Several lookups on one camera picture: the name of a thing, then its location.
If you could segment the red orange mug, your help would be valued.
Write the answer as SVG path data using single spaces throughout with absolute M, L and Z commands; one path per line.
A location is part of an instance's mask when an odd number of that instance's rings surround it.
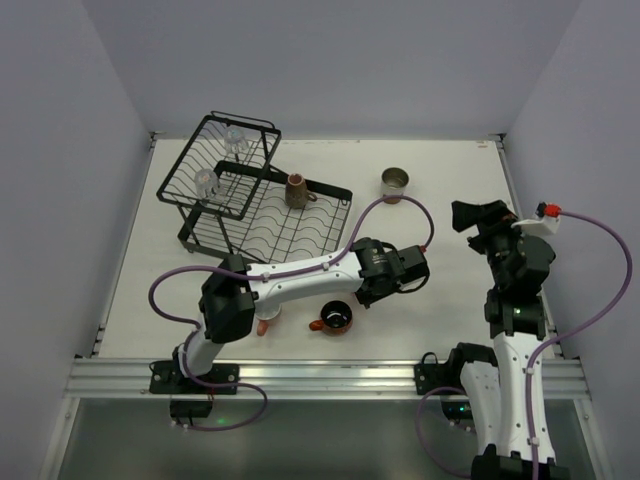
M 350 306 L 343 301 L 333 300 L 322 307 L 320 318 L 312 321 L 309 329 L 337 336 L 346 333 L 352 325 L 353 312 Z

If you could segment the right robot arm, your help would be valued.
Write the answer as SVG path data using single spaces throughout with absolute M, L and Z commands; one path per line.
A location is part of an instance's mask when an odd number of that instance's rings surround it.
M 520 220 L 501 200 L 454 201 L 451 208 L 455 231 L 477 229 L 468 245 L 486 257 L 494 280 L 484 306 L 493 353 L 460 369 L 479 440 L 470 476 L 567 479 L 570 472 L 558 465 L 549 436 L 540 358 L 546 337 L 540 293 L 556 258 L 540 234 L 557 224 Z

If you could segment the pink mug white inside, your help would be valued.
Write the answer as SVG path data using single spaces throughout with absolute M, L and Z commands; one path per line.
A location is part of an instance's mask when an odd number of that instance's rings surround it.
M 271 309 L 257 311 L 255 313 L 255 318 L 257 320 L 256 333 L 258 336 L 262 337 L 267 333 L 270 325 L 280 316 L 281 311 L 282 308 L 277 306 Z

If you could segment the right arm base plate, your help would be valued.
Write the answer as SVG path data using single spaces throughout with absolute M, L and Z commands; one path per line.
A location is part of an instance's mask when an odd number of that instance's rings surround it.
M 413 372 L 418 395 L 425 395 L 429 391 L 441 387 L 463 390 L 460 371 L 447 364 L 418 363 L 414 365 Z

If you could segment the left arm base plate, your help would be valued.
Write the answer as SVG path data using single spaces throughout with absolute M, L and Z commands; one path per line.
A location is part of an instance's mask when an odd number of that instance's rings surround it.
M 219 394 L 235 395 L 240 367 L 233 363 L 214 363 L 208 373 L 198 376 L 201 382 L 216 384 L 206 387 L 185 376 L 173 360 L 158 360 L 149 364 L 149 392 L 164 395 Z

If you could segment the brown mug with handle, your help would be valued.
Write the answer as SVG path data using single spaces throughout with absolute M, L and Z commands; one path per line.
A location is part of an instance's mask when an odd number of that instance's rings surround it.
M 317 196 L 308 189 L 305 178 L 299 173 L 288 176 L 285 185 L 285 203 L 292 209 L 303 209 L 308 203 L 316 202 Z

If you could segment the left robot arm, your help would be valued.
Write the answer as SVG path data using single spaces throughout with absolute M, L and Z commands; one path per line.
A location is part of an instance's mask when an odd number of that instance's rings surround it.
M 422 247 L 397 250 L 371 238 L 324 256 L 280 264 L 249 264 L 233 255 L 201 287 L 202 324 L 178 349 L 180 371 L 186 377 L 207 374 L 225 344 L 249 335 L 254 320 L 275 318 L 286 302 L 353 293 L 368 308 L 409 284 L 425 284 L 429 276 Z

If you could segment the white and brown cup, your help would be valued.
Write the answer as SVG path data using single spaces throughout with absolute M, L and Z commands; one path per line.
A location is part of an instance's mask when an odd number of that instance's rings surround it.
M 397 204 L 401 201 L 409 183 L 409 175 L 399 167 L 386 168 L 381 174 L 381 196 L 387 204 Z

